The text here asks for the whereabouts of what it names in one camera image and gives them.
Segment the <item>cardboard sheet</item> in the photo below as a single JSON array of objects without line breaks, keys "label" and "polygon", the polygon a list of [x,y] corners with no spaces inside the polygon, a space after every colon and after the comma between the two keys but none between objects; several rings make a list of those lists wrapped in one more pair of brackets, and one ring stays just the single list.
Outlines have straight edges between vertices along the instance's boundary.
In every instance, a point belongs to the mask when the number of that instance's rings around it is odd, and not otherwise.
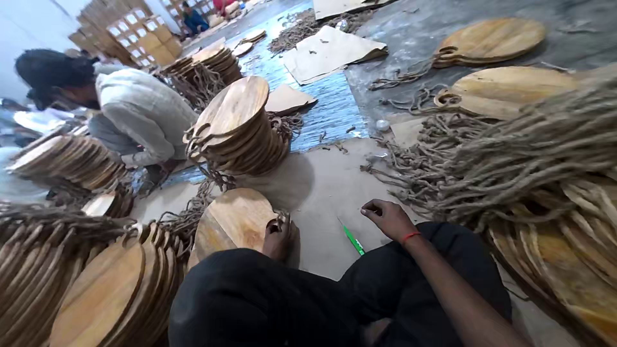
[{"label": "cardboard sheet", "polygon": [[325,26],[284,53],[283,63],[300,85],[307,85],[345,69],[348,64],[385,54],[385,43]]},{"label": "cardboard sheet", "polygon": [[317,101],[317,99],[313,98],[311,95],[295,90],[283,83],[270,93],[265,109],[267,112],[286,115],[300,109],[302,106],[312,104],[315,101]]},{"label": "cardboard sheet", "polygon": [[420,130],[424,128],[422,122],[425,119],[425,117],[419,117],[407,122],[390,125],[390,129],[394,133],[394,141],[401,147],[411,147],[418,143],[418,135]]},{"label": "cardboard sheet", "polygon": [[364,7],[385,5],[396,0],[313,0],[315,19],[332,17]]}]

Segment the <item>black hair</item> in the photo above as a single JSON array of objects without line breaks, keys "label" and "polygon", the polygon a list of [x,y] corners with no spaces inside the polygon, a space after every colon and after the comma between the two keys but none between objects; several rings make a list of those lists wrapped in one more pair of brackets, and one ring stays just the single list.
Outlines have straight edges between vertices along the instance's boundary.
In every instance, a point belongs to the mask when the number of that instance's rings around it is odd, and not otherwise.
[{"label": "black hair", "polygon": [[71,58],[50,49],[29,49],[15,61],[17,74],[32,87],[28,98],[38,109],[51,105],[55,87],[83,87],[93,82],[94,67],[88,57]]}]

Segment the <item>red thread bracelet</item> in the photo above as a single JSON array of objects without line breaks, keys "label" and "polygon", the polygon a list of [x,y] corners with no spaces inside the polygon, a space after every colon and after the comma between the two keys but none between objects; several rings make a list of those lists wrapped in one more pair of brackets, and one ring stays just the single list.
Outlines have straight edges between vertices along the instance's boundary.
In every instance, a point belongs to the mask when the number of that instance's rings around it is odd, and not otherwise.
[{"label": "red thread bracelet", "polygon": [[402,239],[401,239],[401,241],[400,241],[400,244],[404,244],[404,243],[405,243],[405,241],[407,241],[407,239],[408,239],[408,238],[410,238],[410,237],[414,237],[414,236],[416,236],[416,235],[422,235],[422,234],[421,234],[420,232],[413,232],[413,233],[409,233],[409,234],[407,234],[407,235],[403,236],[403,238],[402,238]]}]

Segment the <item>white wall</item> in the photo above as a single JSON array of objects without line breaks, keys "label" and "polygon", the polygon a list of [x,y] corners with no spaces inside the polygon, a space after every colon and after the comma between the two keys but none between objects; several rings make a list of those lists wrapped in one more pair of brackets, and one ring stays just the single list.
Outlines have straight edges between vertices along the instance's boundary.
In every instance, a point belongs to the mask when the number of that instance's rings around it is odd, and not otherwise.
[{"label": "white wall", "polygon": [[[2,1],[0,10],[0,98],[24,101],[29,87],[15,73],[15,59],[26,49],[77,48],[68,36],[79,29],[77,15],[90,0]],[[171,31],[180,32],[159,0],[146,0]]]}]

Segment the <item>worker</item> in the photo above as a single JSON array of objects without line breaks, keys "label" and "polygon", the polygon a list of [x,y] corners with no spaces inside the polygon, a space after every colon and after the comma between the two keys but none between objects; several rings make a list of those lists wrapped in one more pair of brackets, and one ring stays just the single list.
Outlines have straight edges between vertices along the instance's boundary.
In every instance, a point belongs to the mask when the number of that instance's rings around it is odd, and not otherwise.
[{"label": "worker", "polygon": [[268,224],[263,254],[220,251],[193,267],[169,320],[171,347],[529,347],[480,237],[458,225],[414,225],[395,203],[362,206],[393,242],[335,282],[285,267],[292,224]]},{"label": "worker", "polygon": [[31,95],[47,102],[64,98],[101,110],[88,123],[90,134],[112,151],[115,162],[146,168],[144,191],[186,159],[182,137],[197,114],[155,77],[124,67],[96,75],[91,59],[48,49],[25,51],[15,68],[32,87]]},{"label": "worker", "polygon": [[210,28],[210,25],[205,22],[201,14],[192,9],[186,1],[182,2],[182,16],[184,17],[184,24],[191,29],[193,35],[198,35]]},{"label": "worker", "polygon": [[227,18],[228,13],[225,8],[236,2],[236,0],[214,0],[214,8],[217,10],[217,14]]}]

